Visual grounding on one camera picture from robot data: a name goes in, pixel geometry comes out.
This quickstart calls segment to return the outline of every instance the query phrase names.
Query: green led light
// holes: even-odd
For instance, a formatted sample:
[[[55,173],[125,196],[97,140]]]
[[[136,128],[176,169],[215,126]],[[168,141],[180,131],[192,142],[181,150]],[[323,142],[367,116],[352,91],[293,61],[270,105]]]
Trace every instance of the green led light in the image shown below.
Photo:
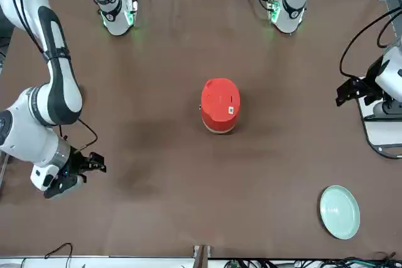
[[[100,16],[102,17],[102,20],[103,20],[103,25],[106,27],[106,21],[105,21],[105,17],[103,17],[103,15],[102,15],[102,14],[101,14]]]
[[[280,8],[279,6],[277,6],[277,7],[274,9],[274,11],[273,11],[273,13],[272,13],[272,18],[271,18],[271,20],[272,20],[273,23],[276,23],[276,22],[277,22],[278,16],[279,16],[279,12],[280,12],[280,11],[281,11],[281,8]]]
[[[133,25],[134,24],[134,14],[125,12],[124,15],[127,19],[128,24]]]

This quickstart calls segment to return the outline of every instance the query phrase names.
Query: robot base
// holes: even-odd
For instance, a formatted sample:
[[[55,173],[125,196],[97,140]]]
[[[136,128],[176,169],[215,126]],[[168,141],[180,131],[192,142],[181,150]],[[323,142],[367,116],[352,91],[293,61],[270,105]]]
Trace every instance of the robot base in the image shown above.
[[[378,102],[380,101],[366,106],[363,98],[357,100],[367,142],[378,154],[391,159],[401,159],[402,154],[398,152],[402,151],[402,121],[366,120],[367,117],[373,116],[373,108]]]
[[[100,14],[103,19],[103,25],[113,36],[124,35],[130,27],[135,25],[137,16],[138,2],[137,0],[122,0],[120,12],[113,20],[113,16]]]
[[[268,11],[268,19],[281,33],[292,34],[297,30],[299,24],[302,23],[305,9],[303,9],[297,18],[291,19],[282,3],[282,0],[268,0],[267,8],[271,10]]]

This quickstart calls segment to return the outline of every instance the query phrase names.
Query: red container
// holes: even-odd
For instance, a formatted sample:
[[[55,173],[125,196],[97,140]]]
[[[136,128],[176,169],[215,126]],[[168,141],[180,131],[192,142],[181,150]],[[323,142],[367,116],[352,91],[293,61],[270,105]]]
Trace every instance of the red container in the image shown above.
[[[208,80],[202,90],[201,113],[207,129],[223,134],[233,129],[240,109],[240,93],[227,78]]]

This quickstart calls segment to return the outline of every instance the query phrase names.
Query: red lid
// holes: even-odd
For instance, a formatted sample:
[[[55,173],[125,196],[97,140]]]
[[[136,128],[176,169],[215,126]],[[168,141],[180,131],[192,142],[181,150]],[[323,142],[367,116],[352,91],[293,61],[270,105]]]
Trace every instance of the red lid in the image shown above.
[[[234,83],[226,78],[209,80],[202,90],[201,112],[210,131],[225,133],[236,123],[240,109],[240,94]]]

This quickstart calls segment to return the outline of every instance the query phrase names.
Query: table surface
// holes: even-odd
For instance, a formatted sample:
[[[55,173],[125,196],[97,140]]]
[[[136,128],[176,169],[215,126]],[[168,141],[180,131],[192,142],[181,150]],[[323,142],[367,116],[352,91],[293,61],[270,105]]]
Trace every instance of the table surface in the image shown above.
[[[64,242],[77,255],[191,256],[194,244],[211,245],[214,257],[402,255],[401,161],[368,146],[355,102],[335,105],[342,52],[386,3],[308,0],[300,29],[286,36],[256,0],[140,0],[138,27],[122,37],[102,27],[92,0],[51,3],[84,88],[82,119],[99,135],[91,150],[105,156],[108,173],[45,200],[31,165],[14,160],[0,199],[1,255],[43,255]],[[364,74],[381,54],[383,24],[352,47],[348,72]],[[202,87],[214,77],[241,92],[231,135],[213,135],[201,120]],[[0,105],[47,80],[40,54],[16,30]],[[64,131],[76,147],[92,139],[80,124]],[[330,185],[359,203],[350,240],[320,221]]]

